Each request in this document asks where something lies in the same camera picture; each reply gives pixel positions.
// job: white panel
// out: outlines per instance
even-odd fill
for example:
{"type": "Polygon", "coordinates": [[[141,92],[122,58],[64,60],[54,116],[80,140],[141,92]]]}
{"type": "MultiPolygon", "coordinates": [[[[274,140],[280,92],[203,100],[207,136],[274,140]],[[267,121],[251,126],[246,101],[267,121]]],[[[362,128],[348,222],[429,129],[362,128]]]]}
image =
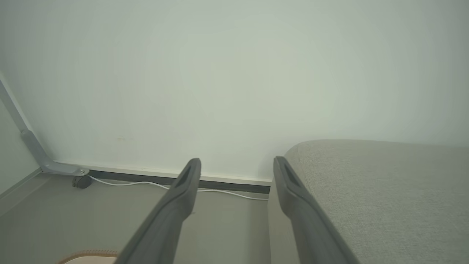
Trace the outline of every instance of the white panel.
{"type": "Polygon", "coordinates": [[[0,194],[38,168],[21,140],[20,131],[0,101],[0,194]]]}
{"type": "Polygon", "coordinates": [[[270,179],[304,140],[468,146],[468,8],[6,0],[0,70],[56,160],[270,179]]]}

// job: wall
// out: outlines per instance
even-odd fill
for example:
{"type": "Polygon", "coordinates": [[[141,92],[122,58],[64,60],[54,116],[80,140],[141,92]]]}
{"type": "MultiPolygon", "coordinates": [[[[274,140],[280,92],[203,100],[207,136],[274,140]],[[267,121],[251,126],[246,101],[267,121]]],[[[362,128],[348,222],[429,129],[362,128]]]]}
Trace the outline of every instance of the wall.
{"type": "Polygon", "coordinates": [[[38,168],[39,165],[21,140],[20,131],[0,100],[0,194],[38,168]]]}
{"type": "Polygon", "coordinates": [[[468,8],[5,0],[0,71],[56,160],[270,179],[304,140],[469,146],[468,8]]]}

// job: dark gap under panel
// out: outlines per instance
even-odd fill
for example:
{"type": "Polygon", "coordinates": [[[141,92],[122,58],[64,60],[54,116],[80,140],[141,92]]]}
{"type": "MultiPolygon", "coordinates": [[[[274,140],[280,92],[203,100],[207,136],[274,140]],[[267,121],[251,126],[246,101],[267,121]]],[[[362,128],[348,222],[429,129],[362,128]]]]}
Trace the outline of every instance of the dark gap under panel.
{"type": "MultiPolygon", "coordinates": [[[[174,180],[176,180],[176,178],[135,175],[135,174],[126,174],[126,173],[107,172],[107,171],[90,171],[89,175],[98,179],[111,179],[111,180],[120,180],[120,181],[128,181],[128,182],[149,181],[149,182],[158,183],[161,185],[172,185],[174,180]]],[[[250,192],[250,193],[258,193],[258,194],[269,194],[269,191],[270,191],[269,186],[225,183],[225,182],[206,181],[206,180],[199,181],[199,188],[227,190],[227,191],[241,191],[241,192],[250,192]]]]}

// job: power cord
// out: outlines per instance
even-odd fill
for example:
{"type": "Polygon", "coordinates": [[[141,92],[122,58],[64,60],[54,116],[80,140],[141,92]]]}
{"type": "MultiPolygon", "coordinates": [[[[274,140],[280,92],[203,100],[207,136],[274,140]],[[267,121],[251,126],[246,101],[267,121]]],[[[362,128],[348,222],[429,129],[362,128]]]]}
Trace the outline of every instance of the power cord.
{"type": "MultiPolygon", "coordinates": [[[[91,179],[97,181],[97,182],[100,182],[100,183],[104,183],[104,184],[107,184],[107,185],[111,185],[111,186],[130,186],[130,185],[135,185],[135,184],[152,184],[152,185],[156,185],[158,187],[161,187],[165,190],[169,190],[168,187],[166,186],[163,186],[161,184],[158,184],[158,183],[154,183],[154,182],[150,182],[150,181],[138,181],[138,182],[131,182],[131,183],[123,183],[123,184],[116,184],[116,183],[110,183],[110,182],[105,182],[105,181],[102,181],[100,179],[97,179],[91,175],[88,175],[91,179]]],[[[235,194],[235,193],[232,193],[232,192],[227,192],[227,191],[222,191],[222,190],[197,190],[198,193],[207,193],[207,192],[216,192],[216,193],[224,193],[224,194],[231,194],[231,195],[236,195],[236,196],[239,196],[239,197],[242,197],[242,198],[246,198],[246,199],[250,199],[250,200],[258,200],[258,201],[268,201],[268,199],[264,199],[264,198],[254,198],[254,197],[247,197],[247,196],[244,196],[244,195],[241,195],[241,194],[235,194]]]]}

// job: beige fabric cushion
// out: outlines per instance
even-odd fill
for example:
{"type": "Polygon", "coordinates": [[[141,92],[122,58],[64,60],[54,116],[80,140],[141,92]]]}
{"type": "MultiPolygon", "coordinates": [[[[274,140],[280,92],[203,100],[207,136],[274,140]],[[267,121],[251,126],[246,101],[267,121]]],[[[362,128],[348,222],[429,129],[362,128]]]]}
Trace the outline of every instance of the beige fabric cushion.
{"type": "MultiPolygon", "coordinates": [[[[469,148],[317,140],[285,157],[362,264],[468,263],[469,148]]],[[[272,263],[299,263],[275,186],[268,210],[272,263]]]]}

